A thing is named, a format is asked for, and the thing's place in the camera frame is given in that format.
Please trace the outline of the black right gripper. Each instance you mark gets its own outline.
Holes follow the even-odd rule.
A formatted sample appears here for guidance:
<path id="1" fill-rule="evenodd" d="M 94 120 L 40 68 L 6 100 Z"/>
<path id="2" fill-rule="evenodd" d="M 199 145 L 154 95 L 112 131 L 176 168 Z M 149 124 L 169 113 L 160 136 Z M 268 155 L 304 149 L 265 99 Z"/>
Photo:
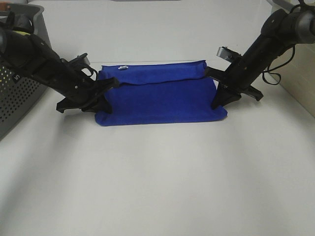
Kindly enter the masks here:
<path id="1" fill-rule="evenodd" d="M 262 57 L 257 55 L 244 55 L 231 63 L 225 71 L 207 66 L 204 76 L 219 82 L 211 108 L 214 110 L 219 106 L 238 101 L 242 94 L 259 101 L 262 92 L 255 89 L 252 83 L 261 73 Z"/>

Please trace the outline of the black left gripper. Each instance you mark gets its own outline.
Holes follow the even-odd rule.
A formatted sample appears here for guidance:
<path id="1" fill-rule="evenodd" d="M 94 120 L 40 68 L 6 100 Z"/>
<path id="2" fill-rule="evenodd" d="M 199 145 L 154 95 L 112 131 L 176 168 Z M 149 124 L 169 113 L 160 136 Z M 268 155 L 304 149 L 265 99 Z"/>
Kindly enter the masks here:
<path id="1" fill-rule="evenodd" d="M 74 64 L 74 59 L 62 59 L 61 62 L 66 68 L 60 90 L 64 99 L 57 104 L 56 110 L 63 113 L 65 110 L 80 109 L 82 112 L 111 114 L 112 106 L 101 92 L 117 88 L 120 85 L 118 79 L 93 80 L 92 75 L 97 76 L 98 73 L 90 65 Z"/>

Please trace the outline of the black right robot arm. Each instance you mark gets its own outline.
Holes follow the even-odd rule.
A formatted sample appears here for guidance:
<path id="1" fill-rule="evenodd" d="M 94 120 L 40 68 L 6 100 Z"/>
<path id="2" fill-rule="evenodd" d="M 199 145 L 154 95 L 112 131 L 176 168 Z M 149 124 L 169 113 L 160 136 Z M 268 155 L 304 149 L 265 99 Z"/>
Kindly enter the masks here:
<path id="1" fill-rule="evenodd" d="M 218 81 L 212 109 L 241 99 L 246 94 L 259 101 L 263 94 L 252 83 L 259 75 L 273 73 L 272 62 L 297 44 L 315 42 L 315 7 L 303 0 L 288 11 L 279 9 L 272 13 L 261 28 L 259 37 L 241 55 L 227 47 L 218 49 L 218 57 L 230 62 L 221 71 L 206 67 L 205 76 Z"/>

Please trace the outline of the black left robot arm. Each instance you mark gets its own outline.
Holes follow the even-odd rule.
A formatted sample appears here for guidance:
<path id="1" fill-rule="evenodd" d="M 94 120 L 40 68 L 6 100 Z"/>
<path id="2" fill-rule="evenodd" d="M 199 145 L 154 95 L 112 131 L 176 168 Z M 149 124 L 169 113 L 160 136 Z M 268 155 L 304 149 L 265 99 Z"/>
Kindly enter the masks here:
<path id="1" fill-rule="evenodd" d="M 31 78 L 62 94 L 64 99 L 57 103 L 60 113 L 69 109 L 82 112 L 99 111 L 108 114 L 112 106 L 105 98 L 106 91 L 119 86 L 115 78 L 92 79 L 97 76 L 90 67 L 87 54 L 67 61 L 59 57 L 48 44 L 35 34 L 22 35 L 13 30 L 0 30 L 0 60 L 16 74 Z"/>

